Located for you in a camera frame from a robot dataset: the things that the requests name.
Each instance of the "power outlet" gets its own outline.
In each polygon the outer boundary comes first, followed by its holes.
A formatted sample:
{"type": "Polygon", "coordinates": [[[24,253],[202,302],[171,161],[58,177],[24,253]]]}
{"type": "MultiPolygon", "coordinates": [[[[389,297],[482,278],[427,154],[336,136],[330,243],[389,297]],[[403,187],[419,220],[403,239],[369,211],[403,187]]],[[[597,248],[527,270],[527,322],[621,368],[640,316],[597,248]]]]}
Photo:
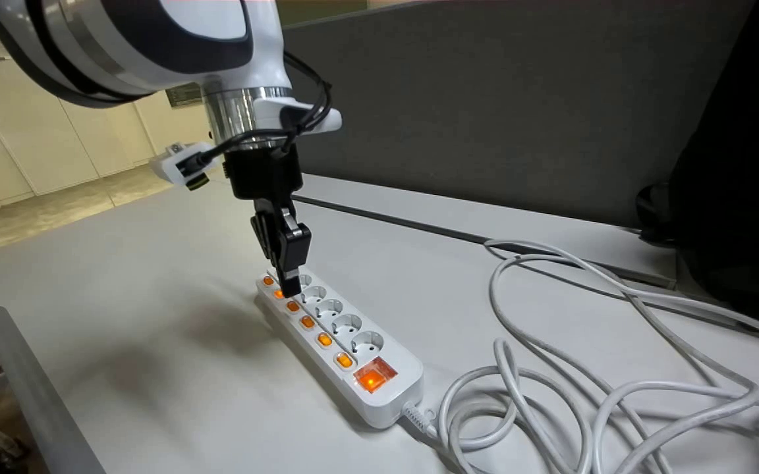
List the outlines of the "power outlet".
{"type": "Polygon", "coordinates": [[[285,297],[277,277],[262,273],[257,297],[265,316],[369,427],[397,423],[420,397],[420,364],[310,270],[301,268],[301,283],[301,297],[285,297]]]}

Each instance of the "white power strip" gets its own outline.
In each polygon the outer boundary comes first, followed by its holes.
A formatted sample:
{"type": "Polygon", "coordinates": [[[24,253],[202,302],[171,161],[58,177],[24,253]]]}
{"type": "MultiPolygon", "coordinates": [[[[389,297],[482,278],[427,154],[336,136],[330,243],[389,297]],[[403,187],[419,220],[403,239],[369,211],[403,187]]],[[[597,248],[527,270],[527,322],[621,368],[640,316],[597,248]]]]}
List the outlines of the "white power strip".
{"type": "Polygon", "coordinates": [[[301,270],[301,286],[301,297],[285,297],[273,273],[261,277],[265,316],[369,427],[393,427],[420,397],[420,364],[312,273],[301,270]]]}

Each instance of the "floor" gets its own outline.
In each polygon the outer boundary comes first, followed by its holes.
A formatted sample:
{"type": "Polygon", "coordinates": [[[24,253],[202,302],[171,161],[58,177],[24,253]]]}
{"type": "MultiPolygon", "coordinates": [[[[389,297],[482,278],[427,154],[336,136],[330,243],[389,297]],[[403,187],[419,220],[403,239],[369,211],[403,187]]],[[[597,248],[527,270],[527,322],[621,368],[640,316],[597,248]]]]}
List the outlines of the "floor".
{"type": "MultiPolygon", "coordinates": [[[[0,248],[37,236],[42,231],[51,231],[71,220],[88,219],[94,212],[112,211],[163,189],[167,189],[167,185],[160,181],[148,165],[142,165],[73,189],[12,203],[0,208],[0,248]]],[[[0,389],[0,430],[30,448],[30,432],[8,389],[0,389]]],[[[20,470],[44,474],[48,469],[37,449],[30,449],[20,470]]]]}

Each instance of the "dark panel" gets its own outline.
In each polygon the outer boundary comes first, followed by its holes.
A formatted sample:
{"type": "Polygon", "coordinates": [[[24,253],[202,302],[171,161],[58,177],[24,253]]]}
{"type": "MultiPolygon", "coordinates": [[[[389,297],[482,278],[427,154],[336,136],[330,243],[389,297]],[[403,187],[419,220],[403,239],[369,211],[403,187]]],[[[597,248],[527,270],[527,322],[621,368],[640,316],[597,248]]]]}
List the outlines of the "dark panel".
{"type": "Polygon", "coordinates": [[[754,0],[488,0],[286,31],[344,129],[306,170],[635,220],[698,124],[754,0]]]}

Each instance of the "orange switch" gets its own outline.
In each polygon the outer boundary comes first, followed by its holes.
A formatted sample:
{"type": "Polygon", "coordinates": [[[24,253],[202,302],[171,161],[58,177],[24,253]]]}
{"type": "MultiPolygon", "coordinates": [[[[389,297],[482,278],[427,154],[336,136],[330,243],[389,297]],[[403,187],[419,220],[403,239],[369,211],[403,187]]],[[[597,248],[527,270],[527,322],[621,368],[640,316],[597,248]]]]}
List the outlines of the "orange switch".
{"type": "Polygon", "coordinates": [[[330,347],[332,345],[332,335],[322,331],[319,335],[319,345],[330,347]]]}
{"type": "Polygon", "coordinates": [[[312,326],[316,326],[316,318],[303,316],[303,318],[301,318],[301,326],[312,330],[312,326]]]}
{"type": "Polygon", "coordinates": [[[355,382],[369,389],[376,391],[385,382],[389,382],[397,372],[393,366],[387,366],[381,358],[373,358],[369,366],[364,366],[361,372],[355,372],[355,382]]]}
{"type": "Polygon", "coordinates": [[[347,352],[339,352],[335,361],[336,361],[339,368],[351,368],[353,366],[353,358],[347,352]]]}

